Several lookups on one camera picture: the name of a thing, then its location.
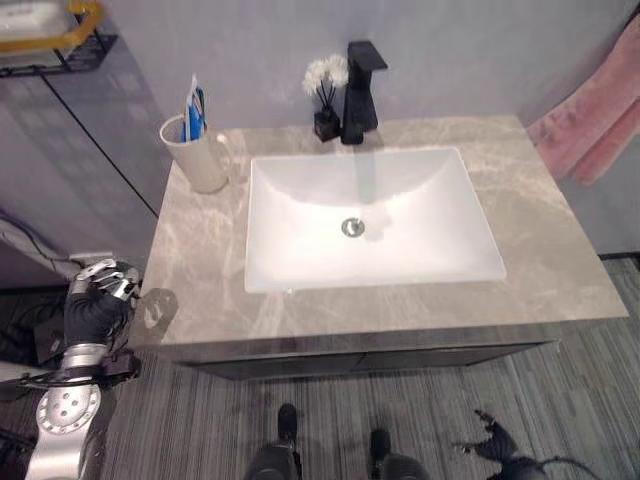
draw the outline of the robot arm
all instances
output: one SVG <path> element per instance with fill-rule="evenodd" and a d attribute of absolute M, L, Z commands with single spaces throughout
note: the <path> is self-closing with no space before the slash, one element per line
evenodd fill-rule
<path fill-rule="evenodd" d="M 86 268 L 71 284 L 60 369 L 22 380 L 26 387 L 48 388 L 36 411 L 38 443 L 26 480 L 99 478 L 115 408 L 109 387 L 137 376 L 140 369 L 130 351 L 114 355 L 108 347 L 130 317 L 138 285 L 138 272 L 113 259 Z"/>

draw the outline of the white object on shelf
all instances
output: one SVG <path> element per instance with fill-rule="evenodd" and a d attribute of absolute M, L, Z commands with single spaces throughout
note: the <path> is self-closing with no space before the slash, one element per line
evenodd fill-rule
<path fill-rule="evenodd" d="M 22 1 L 0 5 L 0 42 L 54 37 L 72 30 L 76 25 L 73 15 L 62 1 Z M 67 57 L 72 49 L 60 53 Z M 60 60 L 52 50 L 25 53 L 0 53 L 0 68 L 54 66 Z"/>

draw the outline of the black diffuser bottle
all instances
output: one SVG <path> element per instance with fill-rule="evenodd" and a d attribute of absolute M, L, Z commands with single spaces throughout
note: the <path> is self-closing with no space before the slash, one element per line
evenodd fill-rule
<path fill-rule="evenodd" d="M 340 136 L 340 117 L 333 106 L 323 106 L 313 115 L 313 131 L 323 142 Z"/>

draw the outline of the pink towel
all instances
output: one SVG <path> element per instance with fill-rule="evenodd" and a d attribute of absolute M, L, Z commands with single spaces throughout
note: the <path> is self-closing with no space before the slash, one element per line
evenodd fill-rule
<path fill-rule="evenodd" d="M 640 101 L 636 100 L 580 159 L 571 176 L 583 185 L 593 184 L 604 175 L 633 136 L 638 133 L 640 133 Z"/>
<path fill-rule="evenodd" d="M 554 178 L 566 176 L 638 98 L 639 49 L 640 15 L 636 15 L 591 78 L 527 128 Z M 611 165 L 613 160 L 604 163 Z"/>

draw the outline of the white sink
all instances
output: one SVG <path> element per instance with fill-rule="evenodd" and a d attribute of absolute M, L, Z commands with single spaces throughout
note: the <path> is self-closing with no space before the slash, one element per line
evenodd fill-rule
<path fill-rule="evenodd" d="M 247 292 L 505 276 L 456 148 L 251 163 Z"/>

